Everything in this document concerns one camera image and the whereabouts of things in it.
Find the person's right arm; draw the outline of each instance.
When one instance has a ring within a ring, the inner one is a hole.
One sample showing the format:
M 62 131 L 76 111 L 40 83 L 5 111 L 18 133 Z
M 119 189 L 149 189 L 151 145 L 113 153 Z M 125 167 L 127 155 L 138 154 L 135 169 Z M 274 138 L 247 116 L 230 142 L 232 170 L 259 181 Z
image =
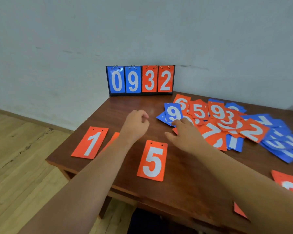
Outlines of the person's right arm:
M 293 233 L 293 193 L 268 177 L 209 145 L 187 119 L 176 120 L 178 136 L 168 140 L 193 154 L 232 194 L 234 201 L 262 233 Z

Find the table leg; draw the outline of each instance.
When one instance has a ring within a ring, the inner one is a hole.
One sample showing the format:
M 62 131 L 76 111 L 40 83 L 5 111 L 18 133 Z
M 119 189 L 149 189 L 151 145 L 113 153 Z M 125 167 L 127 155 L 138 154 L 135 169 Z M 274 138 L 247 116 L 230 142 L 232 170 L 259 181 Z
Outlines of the table leg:
M 60 168 L 59 168 L 59 170 L 60 170 L 60 172 L 64 175 L 64 177 L 65 177 L 68 181 L 70 181 L 70 180 L 76 175 L 76 174 L 74 174 L 74 173 L 71 173 L 71 172 L 65 171 L 65 170 L 60 169 Z
M 111 200 L 112 200 L 112 197 L 107 196 L 105 198 L 105 201 L 104 201 L 104 203 L 102 205 L 102 208 L 101 208 L 101 211 L 100 211 L 100 213 L 98 215 L 98 218 L 103 219 L 104 214 L 105 214 L 105 212 L 107 210 L 107 207 L 109 206 Z

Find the forearm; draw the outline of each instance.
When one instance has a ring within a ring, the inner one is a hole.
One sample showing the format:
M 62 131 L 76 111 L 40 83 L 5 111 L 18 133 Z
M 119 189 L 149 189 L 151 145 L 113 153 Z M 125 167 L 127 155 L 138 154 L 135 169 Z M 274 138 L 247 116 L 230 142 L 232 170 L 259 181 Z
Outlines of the forearm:
M 265 233 L 293 233 L 293 193 L 212 146 L 193 154 L 228 189 L 251 222 Z
M 19 233 L 88 234 L 130 147 L 126 139 L 117 138 L 61 189 Z

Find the person's left arm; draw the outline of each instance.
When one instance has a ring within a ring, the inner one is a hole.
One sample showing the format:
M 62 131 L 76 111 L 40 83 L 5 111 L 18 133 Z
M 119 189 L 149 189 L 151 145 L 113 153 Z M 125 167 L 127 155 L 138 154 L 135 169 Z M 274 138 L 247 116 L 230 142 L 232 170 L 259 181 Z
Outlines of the person's left arm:
M 149 127 L 148 114 L 132 111 L 118 138 L 91 161 L 19 231 L 88 234 L 131 146 Z

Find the brown tabletop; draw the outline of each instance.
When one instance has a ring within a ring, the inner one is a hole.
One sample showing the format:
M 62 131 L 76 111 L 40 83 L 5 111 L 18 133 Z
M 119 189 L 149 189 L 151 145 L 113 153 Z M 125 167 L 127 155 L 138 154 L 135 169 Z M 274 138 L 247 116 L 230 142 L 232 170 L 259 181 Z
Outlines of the brown tabletop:
M 191 96 L 192 100 L 208 100 L 208 97 L 180 94 Z M 172 132 L 172 127 L 156 119 L 156 116 L 164 111 L 164 103 L 172 102 L 175 96 L 176 92 L 173 95 L 160 96 L 110 97 L 46 159 L 47 162 L 77 174 L 91 160 L 70 155 L 89 126 L 109 128 L 101 145 L 102 149 L 114 132 L 120 131 L 128 113 L 135 109 L 144 109 L 150 116 L 150 127 L 129 150 L 112 189 L 136 199 L 141 207 L 182 217 L 221 232 L 250 233 L 252 226 L 249 220 L 233 212 L 232 196 L 198 160 L 179 150 L 166 139 L 164 132 Z M 245 107 L 247 114 L 269 113 L 273 118 L 282 119 L 293 131 L 293 111 L 238 104 Z M 137 177 L 146 140 L 168 143 L 163 182 Z M 244 140 L 242 153 L 234 150 L 225 153 L 271 179 L 271 170 L 293 175 L 293 163 L 283 162 L 248 139 Z

